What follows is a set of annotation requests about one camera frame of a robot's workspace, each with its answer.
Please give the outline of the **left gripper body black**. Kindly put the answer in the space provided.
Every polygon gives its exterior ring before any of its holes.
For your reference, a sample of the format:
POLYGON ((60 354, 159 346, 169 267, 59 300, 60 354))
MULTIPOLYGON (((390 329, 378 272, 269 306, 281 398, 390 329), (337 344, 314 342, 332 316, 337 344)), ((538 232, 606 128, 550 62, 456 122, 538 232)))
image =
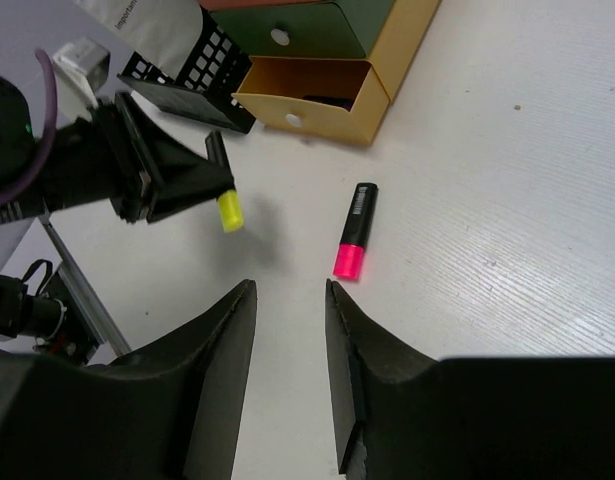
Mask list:
POLYGON ((49 212, 108 200, 128 223, 155 223, 235 187, 231 171, 154 123, 127 92, 61 128, 41 173, 49 212))

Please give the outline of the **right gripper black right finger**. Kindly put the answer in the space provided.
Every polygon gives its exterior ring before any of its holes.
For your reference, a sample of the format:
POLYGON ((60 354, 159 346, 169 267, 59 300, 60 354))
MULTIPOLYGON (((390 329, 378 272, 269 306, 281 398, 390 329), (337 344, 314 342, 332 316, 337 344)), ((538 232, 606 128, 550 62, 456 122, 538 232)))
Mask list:
POLYGON ((347 479, 615 479, 615 357, 432 359, 335 281, 325 330, 347 479))

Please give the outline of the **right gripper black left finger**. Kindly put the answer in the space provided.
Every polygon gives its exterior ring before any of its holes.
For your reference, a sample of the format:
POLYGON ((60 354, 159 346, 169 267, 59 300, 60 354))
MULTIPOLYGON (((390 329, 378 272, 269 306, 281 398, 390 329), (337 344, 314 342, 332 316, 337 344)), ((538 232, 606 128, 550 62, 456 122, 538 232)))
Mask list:
POLYGON ((0 479, 228 479, 257 287, 107 365, 0 355, 0 479))

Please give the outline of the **yellow black highlighter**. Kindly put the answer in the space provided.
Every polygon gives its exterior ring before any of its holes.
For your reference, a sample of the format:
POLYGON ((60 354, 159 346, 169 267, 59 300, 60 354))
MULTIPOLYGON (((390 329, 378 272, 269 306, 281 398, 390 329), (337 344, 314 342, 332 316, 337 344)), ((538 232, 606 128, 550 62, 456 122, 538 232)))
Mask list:
MULTIPOLYGON (((227 151, 220 131, 214 130, 205 139, 208 159, 231 173, 227 151)), ((223 192, 217 199, 221 224, 225 233, 235 232, 244 226, 244 218, 236 188, 223 192)))

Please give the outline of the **pink black highlighter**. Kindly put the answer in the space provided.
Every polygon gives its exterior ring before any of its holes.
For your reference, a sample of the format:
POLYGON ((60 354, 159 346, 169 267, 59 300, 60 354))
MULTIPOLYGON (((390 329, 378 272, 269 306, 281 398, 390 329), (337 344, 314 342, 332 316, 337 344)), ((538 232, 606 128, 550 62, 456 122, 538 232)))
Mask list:
POLYGON ((358 183, 354 189, 333 267, 339 279, 357 281, 360 277, 378 193, 379 187, 370 182, 358 183))

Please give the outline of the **yellow bottom drawer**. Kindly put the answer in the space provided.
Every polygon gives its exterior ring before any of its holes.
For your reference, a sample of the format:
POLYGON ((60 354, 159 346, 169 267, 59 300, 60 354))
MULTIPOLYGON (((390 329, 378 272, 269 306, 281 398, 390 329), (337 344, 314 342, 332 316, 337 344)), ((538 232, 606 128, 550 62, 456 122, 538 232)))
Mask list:
POLYGON ((366 59, 253 56, 232 97, 267 127, 369 146, 439 6, 396 1, 366 59))

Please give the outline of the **green drawer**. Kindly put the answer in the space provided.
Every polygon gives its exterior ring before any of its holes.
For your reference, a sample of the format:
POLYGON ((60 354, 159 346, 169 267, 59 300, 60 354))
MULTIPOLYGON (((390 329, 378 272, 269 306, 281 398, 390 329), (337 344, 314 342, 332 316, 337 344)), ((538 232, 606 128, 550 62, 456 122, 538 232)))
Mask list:
POLYGON ((213 20, 252 56, 362 59, 391 0, 203 1, 213 20))

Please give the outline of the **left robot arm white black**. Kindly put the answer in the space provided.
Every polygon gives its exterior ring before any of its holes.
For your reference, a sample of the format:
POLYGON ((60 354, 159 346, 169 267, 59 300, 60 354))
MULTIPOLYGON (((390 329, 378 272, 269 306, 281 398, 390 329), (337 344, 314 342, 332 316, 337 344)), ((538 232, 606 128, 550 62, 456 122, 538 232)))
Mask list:
POLYGON ((0 225, 102 200, 128 223, 154 223, 235 186, 226 165, 178 143, 127 92, 59 129, 42 170, 11 195, 40 146, 26 99, 0 76, 0 225))

